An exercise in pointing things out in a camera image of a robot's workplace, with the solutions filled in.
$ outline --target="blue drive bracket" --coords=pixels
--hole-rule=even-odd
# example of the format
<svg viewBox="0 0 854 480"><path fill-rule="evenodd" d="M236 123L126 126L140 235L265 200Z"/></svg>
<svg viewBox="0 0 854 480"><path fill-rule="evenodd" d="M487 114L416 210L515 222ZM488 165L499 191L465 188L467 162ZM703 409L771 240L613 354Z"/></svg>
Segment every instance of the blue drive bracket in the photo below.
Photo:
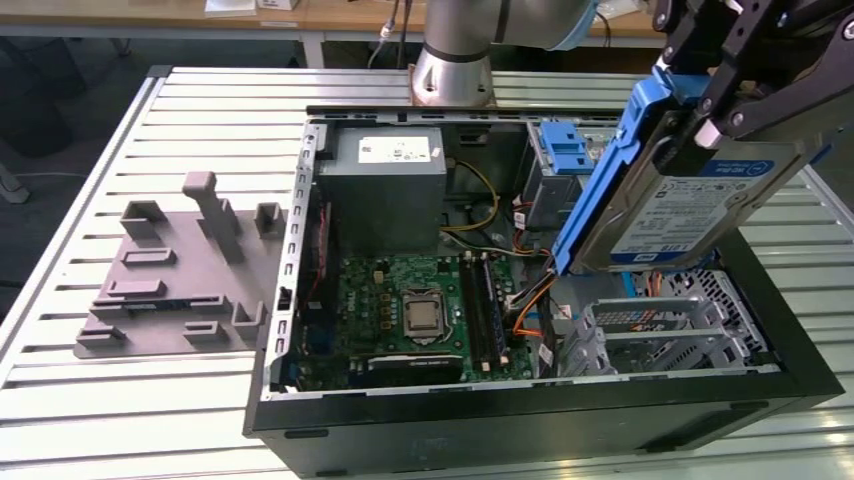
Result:
<svg viewBox="0 0 854 480"><path fill-rule="evenodd" d="M556 175L589 175L593 163L587 155L583 135L569 122L543 122L539 125L539 144L551 157Z"/></svg>
<svg viewBox="0 0 854 480"><path fill-rule="evenodd" d="M615 135L551 249L560 275L568 273L572 254L584 241L585 227L597 220L597 207L609 200L612 189L619 188L620 174L643 150L640 126L645 122L659 121L655 111L660 109L653 107L669 101L673 107L679 105L692 108L705 89L708 78L708 75L672 75L655 67L652 75L635 84Z"/></svg>

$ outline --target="power supply label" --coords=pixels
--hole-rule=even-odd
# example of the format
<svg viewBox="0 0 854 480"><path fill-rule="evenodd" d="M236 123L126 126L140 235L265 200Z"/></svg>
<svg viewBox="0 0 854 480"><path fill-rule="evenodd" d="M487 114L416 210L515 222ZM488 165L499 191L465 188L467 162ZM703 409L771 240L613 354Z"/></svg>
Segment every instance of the power supply label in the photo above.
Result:
<svg viewBox="0 0 854 480"><path fill-rule="evenodd" d="M665 262L705 238L727 201L774 168L771 161L711 160L699 177L663 177L611 250L616 263Z"/></svg>
<svg viewBox="0 0 854 480"><path fill-rule="evenodd" d="M364 137L359 140L359 163L429 162L427 137Z"/></svg>

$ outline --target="hard drive label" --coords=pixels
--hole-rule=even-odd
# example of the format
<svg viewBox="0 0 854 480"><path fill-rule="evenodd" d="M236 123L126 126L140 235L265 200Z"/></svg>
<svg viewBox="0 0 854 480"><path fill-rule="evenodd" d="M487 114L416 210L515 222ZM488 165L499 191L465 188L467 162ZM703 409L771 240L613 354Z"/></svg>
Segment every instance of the hard drive label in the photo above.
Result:
<svg viewBox="0 0 854 480"><path fill-rule="evenodd" d="M616 263L672 260L689 251L727 213L727 201L762 180L770 161L712 160L699 177L663 177L611 250Z"/></svg>

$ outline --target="metal table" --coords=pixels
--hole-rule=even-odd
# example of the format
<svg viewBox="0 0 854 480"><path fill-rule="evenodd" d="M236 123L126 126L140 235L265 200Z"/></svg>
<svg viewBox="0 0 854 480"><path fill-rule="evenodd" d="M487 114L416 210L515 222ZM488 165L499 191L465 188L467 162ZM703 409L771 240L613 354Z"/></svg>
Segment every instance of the metal table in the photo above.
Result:
<svg viewBox="0 0 854 480"><path fill-rule="evenodd" d="M496 73L495 91L503 106L621 108L633 81ZM286 208L305 105L404 105L407 92L401 72L174 68L145 80L0 329L2 478L290 478L240 434L252 352L81 361L73 339L128 200L194 210L182 174L213 170L234 209L261 201ZM847 394L693 452L413 476L854 476L854 222L839 205L807 168L741 232Z"/></svg>

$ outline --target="white label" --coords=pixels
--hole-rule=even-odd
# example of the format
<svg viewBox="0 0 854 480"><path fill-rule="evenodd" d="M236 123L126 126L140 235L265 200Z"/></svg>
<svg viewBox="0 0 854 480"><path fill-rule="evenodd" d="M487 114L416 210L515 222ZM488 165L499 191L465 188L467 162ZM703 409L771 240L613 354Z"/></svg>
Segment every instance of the white label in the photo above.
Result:
<svg viewBox="0 0 854 480"><path fill-rule="evenodd" d="M544 343L539 344L539 358L543 359L543 362L545 362L545 365L548 365L551 367L551 361L553 360L553 353L551 352L551 350L548 350L548 347L545 346Z"/></svg>
<svg viewBox="0 0 854 480"><path fill-rule="evenodd" d="M296 27L298 27L298 23L296 23L296 22L261 22L261 27L296 28Z"/></svg>
<svg viewBox="0 0 854 480"><path fill-rule="evenodd" d="M725 216L725 202L756 177L664 177L611 257L620 263L665 261L689 251Z"/></svg>
<svg viewBox="0 0 854 480"><path fill-rule="evenodd" d="M359 163L429 162L427 137L364 137L359 140Z"/></svg>
<svg viewBox="0 0 854 480"><path fill-rule="evenodd" d="M512 224L519 230L524 230L524 213L512 212Z"/></svg>

